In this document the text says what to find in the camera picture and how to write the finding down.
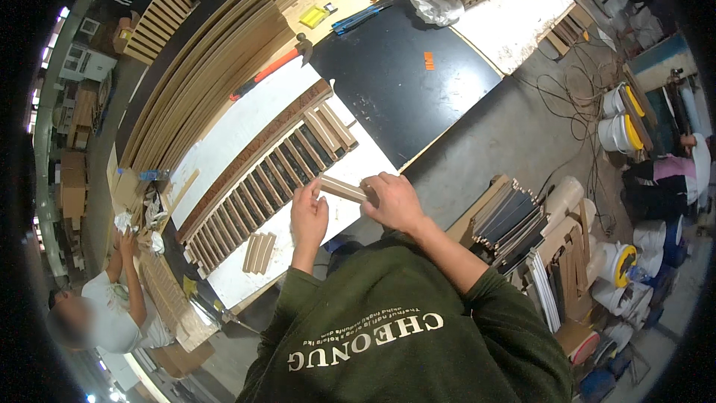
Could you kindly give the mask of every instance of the pink clothing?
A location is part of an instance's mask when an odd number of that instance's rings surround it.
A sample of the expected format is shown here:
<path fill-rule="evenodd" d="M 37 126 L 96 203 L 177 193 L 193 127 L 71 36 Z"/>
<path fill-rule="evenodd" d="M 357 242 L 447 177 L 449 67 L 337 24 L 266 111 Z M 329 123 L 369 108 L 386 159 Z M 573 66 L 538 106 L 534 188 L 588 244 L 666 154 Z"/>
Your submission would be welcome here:
<path fill-rule="evenodd" d="M 654 161 L 654 181 L 670 176 L 688 176 L 696 179 L 694 160 L 667 154 L 667 157 Z"/>

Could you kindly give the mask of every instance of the black tabletop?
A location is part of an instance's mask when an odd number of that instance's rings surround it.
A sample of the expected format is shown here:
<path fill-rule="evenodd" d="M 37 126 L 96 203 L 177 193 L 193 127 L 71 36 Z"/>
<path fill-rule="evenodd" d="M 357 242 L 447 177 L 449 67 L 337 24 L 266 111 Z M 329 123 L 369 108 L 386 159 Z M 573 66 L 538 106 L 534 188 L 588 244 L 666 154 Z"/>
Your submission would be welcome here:
<path fill-rule="evenodd" d="M 409 0 L 393 3 L 314 47 L 311 65 L 399 169 L 500 82 L 460 36 L 424 23 Z M 434 70 L 425 68 L 425 52 Z"/>

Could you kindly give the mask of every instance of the hammer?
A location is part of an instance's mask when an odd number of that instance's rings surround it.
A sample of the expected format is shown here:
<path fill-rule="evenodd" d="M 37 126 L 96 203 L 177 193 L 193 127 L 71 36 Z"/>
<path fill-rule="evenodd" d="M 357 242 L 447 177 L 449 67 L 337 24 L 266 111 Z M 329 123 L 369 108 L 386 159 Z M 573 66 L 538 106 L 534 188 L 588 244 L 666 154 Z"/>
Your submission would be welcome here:
<path fill-rule="evenodd" d="M 258 72 L 258 75 L 246 81 L 246 83 L 240 85 L 237 90 L 235 90 L 231 95 L 228 96 L 228 98 L 231 101 L 238 100 L 242 96 L 246 95 L 246 93 L 249 92 L 251 89 L 253 89 L 259 81 L 271 75 L 273 72 L 277 71 L 280 67 L 284 66 L 286 63 L 296 58 L 298 55 L 302 55 L 304 57 L 301 67 L 306 66 L 306 64 L 308 64 L 309 62 L 309 59 L 311 59 L 311 54 L 313 54 L 313 44 L 311 44 L 310 40 L 306 39 L 306 35 L 303 33 L 299 33 L 298 35 L 296 35 L 296 39 L 299 41 L 299 43 L 296 44 L 296 47 L 293 50 L 283 55 L 281 58 L 273 61 L 270 66 L 268 66 L 261 72 Z"/>

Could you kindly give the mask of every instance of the claw hammer head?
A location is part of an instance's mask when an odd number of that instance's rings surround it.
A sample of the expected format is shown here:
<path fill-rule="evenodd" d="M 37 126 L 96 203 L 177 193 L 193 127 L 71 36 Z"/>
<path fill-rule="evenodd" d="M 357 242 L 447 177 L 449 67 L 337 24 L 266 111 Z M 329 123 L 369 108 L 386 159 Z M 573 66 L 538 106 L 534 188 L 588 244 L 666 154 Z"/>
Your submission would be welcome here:
<path fill-rule="evenodd" d="M 311 55 L 313 54 L 313 44 L 306 38 L 304 33 L 297 34 L 296 39 L 299 40 L 299 43 L 296 44 L 296 50 L 299 51 L 299 55 L 304 57 L 303 63 L 301 63 L 301 67 L 303 67 L 306 66 L 311 59 Z"/>

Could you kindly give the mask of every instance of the orange hammer handle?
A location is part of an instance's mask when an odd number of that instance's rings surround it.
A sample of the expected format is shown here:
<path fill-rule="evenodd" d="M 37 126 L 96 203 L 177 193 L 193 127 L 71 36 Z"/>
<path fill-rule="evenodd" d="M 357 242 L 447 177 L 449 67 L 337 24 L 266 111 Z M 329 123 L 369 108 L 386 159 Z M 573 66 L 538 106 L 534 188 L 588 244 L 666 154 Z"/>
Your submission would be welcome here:
<path fill-rule="evenodd" d="M 281 58 L 273 61 L 270 66 L 262 70 L 258 73 L 258 75 L 254 78 L 254 83 L 258 83 L 259 81 L 263 80 L 265 77 L 271 75 L 273 72 L 278 70 L 281 66 L 288 63 L 290 60 L 296 58 L 299 55 L 299 49 L 293 49 L 287 54 L 283 55 Z"/>

